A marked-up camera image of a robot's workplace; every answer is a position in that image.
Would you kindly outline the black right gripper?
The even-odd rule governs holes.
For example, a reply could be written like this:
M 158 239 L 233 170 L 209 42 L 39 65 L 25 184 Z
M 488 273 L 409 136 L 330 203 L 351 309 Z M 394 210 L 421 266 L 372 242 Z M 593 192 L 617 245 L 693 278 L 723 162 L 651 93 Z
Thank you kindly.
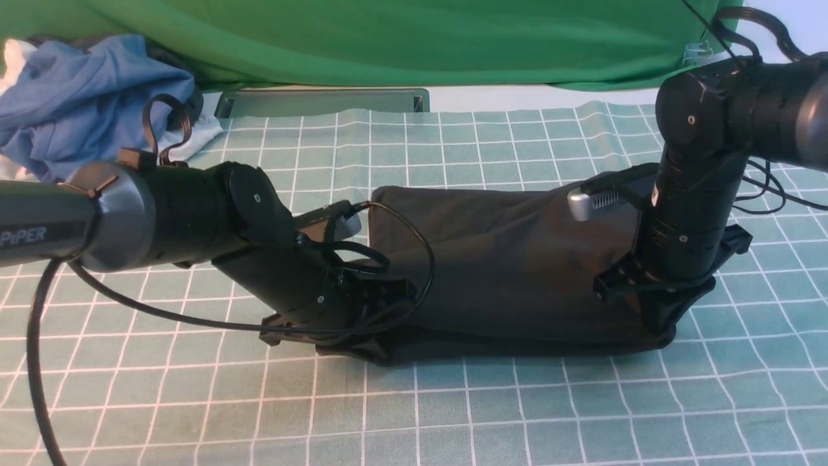
M 644 327 L 652 334 L 665 333 L 715 289 L 715 272 L 732 256 L 746 253 L 753 241 L 739 225 L 727 225 L 722 233 L 717 245 L 700 254 L 691 251 L 691 241 L 668 237 L 659 243 L 637 235 L 633 250 L 594 277 L 593 290 L 606 304 L 632 296 Z

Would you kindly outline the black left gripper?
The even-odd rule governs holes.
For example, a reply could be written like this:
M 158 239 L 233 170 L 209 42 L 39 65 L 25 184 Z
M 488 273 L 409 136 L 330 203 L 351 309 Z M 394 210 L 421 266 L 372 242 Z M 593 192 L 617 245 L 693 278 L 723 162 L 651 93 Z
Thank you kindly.
M 261 321 L 259 339 L 316 345 L 320 356 L 390 364 L 387 336 L 392 321 L 412 309 L 417 287 L 405 278 L 360 278 L 319 267 L 258 269 L 258 298 L 273 310 Z

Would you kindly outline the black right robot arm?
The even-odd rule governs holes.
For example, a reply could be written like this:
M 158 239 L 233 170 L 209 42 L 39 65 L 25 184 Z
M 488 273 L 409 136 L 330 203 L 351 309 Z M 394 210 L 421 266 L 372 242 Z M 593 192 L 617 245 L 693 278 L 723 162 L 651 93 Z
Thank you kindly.
M 826 172 L 826 56 L 785 64 L 737 57 L 667 79 L 655 104 L 659 163 L 585 182 L 569 195 L 586 221 L 609 207 L 638 210 L 633 246 L 594 278 L 606 303 L 634 296 L 662 333 L 715 288 L 715 273 L 752 236 L 728 224 L 751 157 Z

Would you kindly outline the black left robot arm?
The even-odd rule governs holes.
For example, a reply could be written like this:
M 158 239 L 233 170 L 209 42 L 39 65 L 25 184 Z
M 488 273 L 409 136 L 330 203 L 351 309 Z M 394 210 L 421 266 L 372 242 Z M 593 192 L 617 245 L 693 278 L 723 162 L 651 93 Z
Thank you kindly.
M 260 324 L 177 321 L 384 362 L 376 336 L 422 304 L 433 275 L 420 287 L 388 278 L 389 259 L 351 241 L 358 215 L 374 206 L 339 201 L 294 216 L 264 171 L 243 163 L 199 170 L 95 162 L 64 184 L 2 182 L 2 266 L 65 262 L 119 304 L 174 319 L 106 289 L 91 273 L 211 263 L 272 315 Z

